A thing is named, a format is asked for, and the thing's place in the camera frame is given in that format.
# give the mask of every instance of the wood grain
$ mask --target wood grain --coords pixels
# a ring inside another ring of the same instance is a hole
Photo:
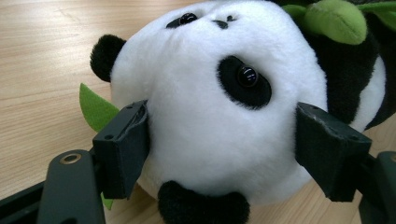
[[[0,2],[0,199],[43,181],[50,160],[90,149],[95,132],[84,121],[78,86],[110,98],[92,74],[92,46],[103,34],[128,38],[165,12],[198,1]],[[396,117],[373,128],[373,154],[396,148]],[[354,203],[330,203],[314,182],[290,200],[252,207],[249,223],[360,223]],[[163,223],[155,200],[135,187],[116,201],[107,223]]]

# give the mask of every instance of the screw hole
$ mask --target screw hole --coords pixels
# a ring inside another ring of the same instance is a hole
[[[81,159],[81,154],[71,153],[62,157],[60,163],[64,165],[68,165],[71,163],[75,163],[76,161],[79,161],[79,159]]]

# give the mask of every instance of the black plastic bracket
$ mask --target black plastic bracket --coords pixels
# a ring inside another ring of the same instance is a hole
[[[96,161],[106,167],[103,173],[105,197],[129,197],[149,155],[146,101],[125,106],[93,138],[92,150]]]
[[[90,152],[68,151],[49,164],[37,223],[106,223]]]
[[[35,223],[44,182],[0,201],[0,223]]]
[[[396,223],[396,152],[377,159],[371,140],[324,110],[297,107],[296,160],[333,202],[351,202],[356,189],[363,224]]]

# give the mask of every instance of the panda eye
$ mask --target panda eye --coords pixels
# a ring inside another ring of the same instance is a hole
[[[180,25],[184,25],[184,24],[190,23],[192,21],[196,21],[196,20],[198,20],[198,18],[193,13],[186,13],[180,17],[178,23]]]
[[[185,25],[185,24],[188,24],[188,23],[190,23],[192,21],[196,21],[196,20],[198,20],[198,17],[195,14],[189,12],[189,13],[184,14],[180,18],[177,18],[177,19],[169,22],[166,25],[166,28],[167,29],[175,29],[181,25]]]
[[[251,88],[257,84],[259,80],[259,74],[252,67],[243,64],[239,68],[236,78],[242,87]]]
[[[265,76],[234,56],[219,62],[218,80],[231,101],[248,109],[260,109],[271,100],[272,89]]]

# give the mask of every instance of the black ear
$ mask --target black ear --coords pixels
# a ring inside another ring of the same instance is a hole
[[[125,40],[115,35],[103,35],[93,47],[91,69],[103,81],[110,82],[110,73]]]

